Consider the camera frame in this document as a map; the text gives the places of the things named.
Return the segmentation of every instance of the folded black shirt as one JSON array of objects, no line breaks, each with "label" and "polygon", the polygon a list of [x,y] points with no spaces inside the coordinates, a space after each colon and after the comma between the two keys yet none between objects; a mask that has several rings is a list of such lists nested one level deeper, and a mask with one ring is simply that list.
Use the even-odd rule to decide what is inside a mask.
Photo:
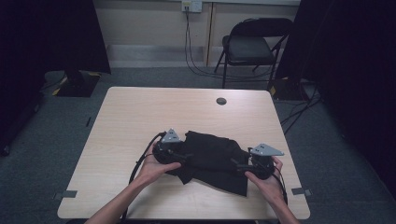
[{"label": "folded black shirt", "polygon": [[248,179],[236,173],[236,164],[231,159],[248,164],[249,154],[234,140],[189,131],[178,154],[193,154],[183,166],[168,172],[177,175],[183,184],[195,178],[215,188],[247,196]]}]

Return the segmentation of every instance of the person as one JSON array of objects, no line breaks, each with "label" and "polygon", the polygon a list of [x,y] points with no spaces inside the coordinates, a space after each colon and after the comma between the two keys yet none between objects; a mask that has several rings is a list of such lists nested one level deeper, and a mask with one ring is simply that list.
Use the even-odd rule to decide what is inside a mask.
[{"label": "person", "polygon": [[[142,168],[134,181],[132,181],[131,184],[129,184],[120,194],[103,206],[85,223],[117,223],[125,209],[145,187],[156,181],[165,172],[175,170],[181,166],[179,162],[170,164],[161,164],[157,162],[154,156],[152,156],[153,146],[155,146],[155,143],[148,149]],[[273,157],[273,159],[277,168],[275,174],[279,176],[283,163],[276,157]],[[245,172],[245,175],[259,188],[264,199],[274,209],[282,224],[299,223],[297,218],[283,201],[280,186],[272,176],[268,179],[261,180],[251,172]]]}]

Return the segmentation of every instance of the forearm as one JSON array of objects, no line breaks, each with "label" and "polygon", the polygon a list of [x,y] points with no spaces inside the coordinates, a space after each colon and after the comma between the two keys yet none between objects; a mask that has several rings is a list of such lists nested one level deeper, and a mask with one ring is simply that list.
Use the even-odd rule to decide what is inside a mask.
[{"label": "forearm", "polygon": [[274,209],[279,222],[282,224],[297,224],[300,223],[299,220],[294,216],[294,214],[288,208],[288,205],[283,201],[282,198],[274,199],[270,202],[271,207]]},{"label": "forearm", "polygon": [[113,200],[96,212],[86,223],[110,224],[117,223],[122,213],[136,196],[147,186],[142,178],[135,179]]}]

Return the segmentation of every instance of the wooden tabletop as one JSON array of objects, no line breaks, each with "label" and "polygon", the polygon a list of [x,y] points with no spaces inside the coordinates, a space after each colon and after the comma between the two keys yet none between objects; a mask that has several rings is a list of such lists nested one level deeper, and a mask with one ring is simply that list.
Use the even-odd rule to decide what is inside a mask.
[{"label": "wooden tabletop", "polygon": [[[217,104],[220,97],[226,105]],[[184,133],[195,131],[233,139],[245,150],[265,143],[283,151],[289,207],[297,218],[309,218],[305,196],[291,193],[301,184],[267,91],[133,87],[109,89],[67,188],[77,195],[63,198],[58,216],[93,215],[128,185],[152,137],[170,128],[182,140]],[[243,197],[195,179],[183,185],[171,175],[145,188],[128,211],[128,218],[138,219],[276,218],[251,182]]]}]

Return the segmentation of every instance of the gray carpet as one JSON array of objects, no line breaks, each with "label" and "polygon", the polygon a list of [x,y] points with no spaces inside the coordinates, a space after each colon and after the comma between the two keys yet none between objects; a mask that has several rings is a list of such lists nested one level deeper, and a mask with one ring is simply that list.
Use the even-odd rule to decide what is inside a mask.
[{"label": "gray carpet", "polygon": [[[246,68],[230,72],[249,73]],[[46,74],[47,84],[62,75]],[[60,201],[52,197],[66,189],[108,88],[220,85],[220,79],[197,76],[188,68],[119,68],[101,77],[91,98],[54,97],[55,87],[44,90],[40,109],[13,141],[10,155],[0,158],[0,222],[67,221],[57,217]],[[264,90],[265,85],[230,83],[227,88]],[[298,103],[275,101],[279,119]],[[303,223],[394,223],[396,203],[367,161],[342,137],[341,127],[319,103],[305,111],[286,135],[302,185],[313,192],[307,197],[311,217]]]}]

